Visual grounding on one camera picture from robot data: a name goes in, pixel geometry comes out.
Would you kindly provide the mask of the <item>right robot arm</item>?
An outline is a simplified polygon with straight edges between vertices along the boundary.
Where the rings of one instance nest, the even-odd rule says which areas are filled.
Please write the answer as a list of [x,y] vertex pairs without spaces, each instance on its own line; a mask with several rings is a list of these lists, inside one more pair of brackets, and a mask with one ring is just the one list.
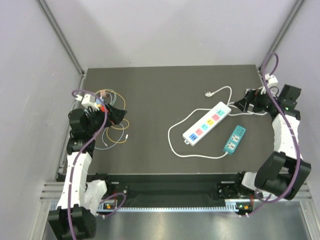
[[274,150],[257,172],[239,173],[233,192],[245,198],[256,189],[274,196],[292,200],[311,172],[311,164],[305,162],[298,147],[298,127],[301,120],[296,110],[301,89],[284,85],[279,96],[273,97],[262,89],[248,89],[243,99],[234,105],[243,113],[249,105],[254,113],[267,112],[271,116],[274,131]]

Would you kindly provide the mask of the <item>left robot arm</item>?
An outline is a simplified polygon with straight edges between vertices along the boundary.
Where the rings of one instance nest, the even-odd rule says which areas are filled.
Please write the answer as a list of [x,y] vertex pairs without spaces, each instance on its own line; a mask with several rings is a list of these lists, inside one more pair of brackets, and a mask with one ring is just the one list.
[[68,114],[69,140],[63,190],[48,222],[58,240],[87,240],[96,234],[96,213],[103,198],[114,191],[105,179],[87,181],[96,136],[107,127],[118,125],[127,111],[110,104],[76,108]]

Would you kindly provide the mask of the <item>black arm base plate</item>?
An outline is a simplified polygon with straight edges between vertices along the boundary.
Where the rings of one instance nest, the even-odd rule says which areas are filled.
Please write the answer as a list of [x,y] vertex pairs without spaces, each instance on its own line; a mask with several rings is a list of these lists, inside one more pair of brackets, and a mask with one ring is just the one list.
[[107,174],[110,192],[137,195],[200,195],[213,199],[245,198],[254,190],[241,185],[244,173]]

